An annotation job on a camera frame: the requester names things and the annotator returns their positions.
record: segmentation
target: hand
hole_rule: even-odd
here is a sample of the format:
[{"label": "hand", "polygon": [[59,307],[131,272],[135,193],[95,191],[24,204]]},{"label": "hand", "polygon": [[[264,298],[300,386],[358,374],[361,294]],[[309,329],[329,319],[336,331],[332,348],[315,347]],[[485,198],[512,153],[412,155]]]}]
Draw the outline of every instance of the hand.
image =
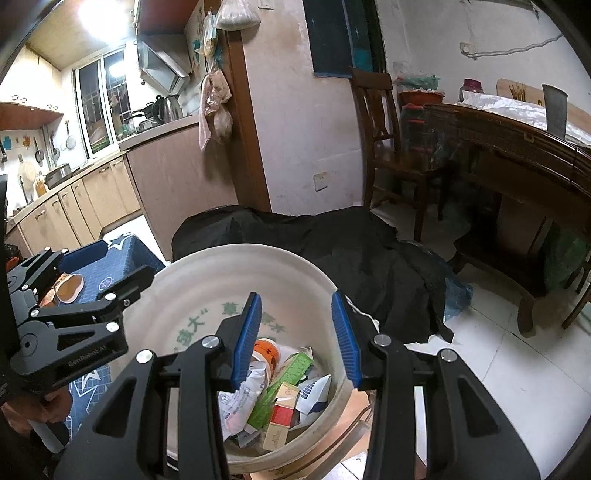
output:
[{"label": "hand", "polygon": [[2,412],[15,432],[28,436],[31,431],[29,420],[42,423],[64,421],[72,408],[72,395],[68,387],[51,392],[42,400],[34,395],[13,398],[2,406]]}]

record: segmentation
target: wooden chair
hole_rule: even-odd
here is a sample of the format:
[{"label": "wooden chair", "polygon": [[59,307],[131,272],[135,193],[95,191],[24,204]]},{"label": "wooden chair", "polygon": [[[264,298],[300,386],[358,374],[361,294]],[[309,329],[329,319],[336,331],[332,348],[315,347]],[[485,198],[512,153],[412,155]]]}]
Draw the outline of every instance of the wooden chair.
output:
[{"label": "wooden chair", "polygon": [[[400,125],[392,95],[392,78],[388,73],[368,73],[352,69],[351,87],[358,117],[361,120],[362,152],[365,161],[365,191],[363,204],[370,208],[374,192],[382,194],[381,201],[392,199],[405,202],[417,209],[414,220],[414,239],[421,241],[423,220],[427,210],[431,181],[441,177],[441,193],[437,217],[441,220],[443,206],[449,192],[450,175],[444,167],[431,168],[418,154],[402,151]],[[417,185],[413,199],[398,192],[389,192],[374,185],[375,169],[385,168],[400,180]]]},{"label": "wooden chair", "polygon": [[[583,264],[572,273],[572,275],[566,281],[564,288],[569,288],[573,284],[574,279],[577,278],[577,275],[579,274],[581,268],[583,268],[583,277],[581,277],[581,281],[579,282],[579,286],[576,290],[577,293],[581,293],[581,290],[583,290],[583,286],[585,285],[585,281],[589,276],[589,272],[591,272],[591,262],[588,259],[585,260]],[[591,285],[588,286],[587,290],[585,291],[579,302],[576,304],[573,311],[570,312],[570,315],[562,323],[563,329],[567,329],[570,326],[570,324],[577,319],[579,313],[581,313],[581,311],[584,309],[585,305],[587,305],[587,302],[589,301],[591,301]]]}]

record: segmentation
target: power outlet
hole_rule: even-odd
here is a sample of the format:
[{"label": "power outlet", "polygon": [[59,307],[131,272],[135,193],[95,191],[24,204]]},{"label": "power outlet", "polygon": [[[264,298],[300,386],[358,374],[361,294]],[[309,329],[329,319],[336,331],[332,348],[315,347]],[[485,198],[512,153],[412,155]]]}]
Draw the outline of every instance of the power outlet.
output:
[{"label": "power outlet", "polygon": [[473,43],[460,43],[460,52],[462,55],[474,55],[476,53],[476,46]]},{"label": "power outlet", "polygon": [[329,185],[329,175],[323,171],[314,175],[314,189],[319,192]]},{"label": "power outlet", "polygon": [[259,8],[264,10],[274,10],[275,9],[275,0],[258,0]]}]

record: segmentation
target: range hood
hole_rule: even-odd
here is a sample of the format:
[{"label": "range hood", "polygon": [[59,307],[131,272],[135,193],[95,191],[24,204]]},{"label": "range hood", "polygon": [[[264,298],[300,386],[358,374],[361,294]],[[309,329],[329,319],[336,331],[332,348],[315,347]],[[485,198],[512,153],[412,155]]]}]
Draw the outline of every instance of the range hood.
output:
[{"label": "range hood", "polygon": [[189,81],[191,61],[184,35],[139,35],[142,80],[165,95],[176,95]]}]

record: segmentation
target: ceiling light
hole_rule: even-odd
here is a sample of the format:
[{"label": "ceiling light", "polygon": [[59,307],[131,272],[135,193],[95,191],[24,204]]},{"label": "ceiling light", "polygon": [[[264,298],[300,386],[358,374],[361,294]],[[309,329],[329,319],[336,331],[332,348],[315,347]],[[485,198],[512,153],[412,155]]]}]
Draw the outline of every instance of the ceiling light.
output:
[{"label": "ceiling light", "polygon": [[85,0],[79,15],[84,28],[105,43],[116,43],[127,35],[127,15],[115,0]]},{"label": "ceiling light", "polygon": [[109,74],[113,78],[119,78],[125,76],[125,61],[121,60],[117,63],[114,63],[109,67]]}]

